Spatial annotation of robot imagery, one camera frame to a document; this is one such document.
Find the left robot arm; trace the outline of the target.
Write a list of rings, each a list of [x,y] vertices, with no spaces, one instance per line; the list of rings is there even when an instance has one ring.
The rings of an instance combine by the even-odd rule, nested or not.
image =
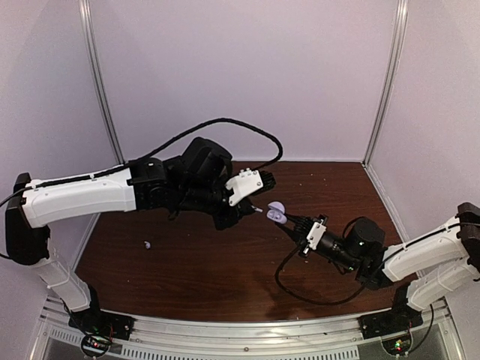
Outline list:
[[[148,157],[103,175],[53,181],[17,177],[4,216],[7,256],[31,266],[40,279],[92,333],[108,325],[94,289],[80,280],[50,246],[53,222],[104,212],[166,209],[211,215],[224,230],[254,213],[248,197],[265,182],[258,169],[233,175],[232,156],[209,139],[195,138],[183,154],[168,160]]]

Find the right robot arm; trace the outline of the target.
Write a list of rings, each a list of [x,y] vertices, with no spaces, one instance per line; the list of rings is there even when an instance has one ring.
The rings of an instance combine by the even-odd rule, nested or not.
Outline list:
[[[382,289],[422,269],[431,270],[397,290],[384,317],[389,330],[400,331],[413,314],[463,284],[479,281],[479,207],[471,202],[460,204],[457,214],[436,229],[388,247],[385,232],[367,217],[351,220],[338,236],[328,231],[324,215],[287,214],[280,202],[268,207],[268,219],[294,241],[292,255],[318,254],[342,274],[355,272],[362,289]]]

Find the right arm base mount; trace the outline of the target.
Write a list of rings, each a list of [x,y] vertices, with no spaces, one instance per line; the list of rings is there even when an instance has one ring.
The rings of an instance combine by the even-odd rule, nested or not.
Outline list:
[[[364,339],[405,332],[423,324],[422,313],[417,310],[386,310],[360,316],[358,319]]]

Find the purple round charging case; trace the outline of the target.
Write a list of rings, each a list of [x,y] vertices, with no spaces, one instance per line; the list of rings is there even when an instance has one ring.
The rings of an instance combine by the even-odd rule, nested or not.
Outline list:
[[[282,202],[274,201],[268,204],[266,217],[277,224],[286,224],[288,221],[286,209]]]

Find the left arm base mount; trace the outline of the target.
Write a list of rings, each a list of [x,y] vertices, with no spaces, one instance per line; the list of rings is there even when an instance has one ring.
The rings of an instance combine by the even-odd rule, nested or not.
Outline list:
[[[134,327],[131,316],[96,311],[92,309],[71,312],[68,325],[88,335],[100,335],[103,338],[113,338],[128,341]]]

